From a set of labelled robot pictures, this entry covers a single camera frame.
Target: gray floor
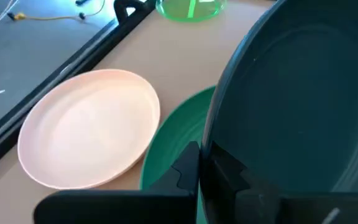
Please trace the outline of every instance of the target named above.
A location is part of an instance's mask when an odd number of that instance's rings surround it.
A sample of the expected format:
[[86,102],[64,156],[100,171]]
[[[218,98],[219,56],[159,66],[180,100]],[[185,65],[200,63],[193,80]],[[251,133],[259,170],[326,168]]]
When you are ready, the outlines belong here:
[[[0,12],[9,0],[0,0]],[[12,12],[53,17],[93,13],[103,0],[77,7],[75,0],[18,0]],[[115,18],[112,0],[86,22],[0,21],[0,119]]]

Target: table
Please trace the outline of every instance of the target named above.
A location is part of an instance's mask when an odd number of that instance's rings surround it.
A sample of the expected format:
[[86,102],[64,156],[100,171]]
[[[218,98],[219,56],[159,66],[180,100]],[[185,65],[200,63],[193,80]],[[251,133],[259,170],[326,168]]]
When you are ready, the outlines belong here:
[[[94,69],[125,69],[146,78],[157,91],[164,120],[180,102],[218,82],[238,43],[271,4],[228,0],[219,16],[194,24],[154,11]],[[137,189],[142,161],[99,189]],[[0,160],[0,223],[32,223],[36,204],[53,192],[26,176],[15,147]]]

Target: green plate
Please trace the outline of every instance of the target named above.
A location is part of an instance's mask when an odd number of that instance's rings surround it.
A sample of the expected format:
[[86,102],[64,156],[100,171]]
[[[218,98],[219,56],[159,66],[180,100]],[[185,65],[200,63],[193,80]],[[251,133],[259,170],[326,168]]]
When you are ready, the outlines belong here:
[[[163,122],[144,159],[140,177],[141,189],[147,189],[159,179],[190,141],[200,144],[214,90],[215,86],[212,86],[190,97]],[[200,192],[197,223],[206,223]]]

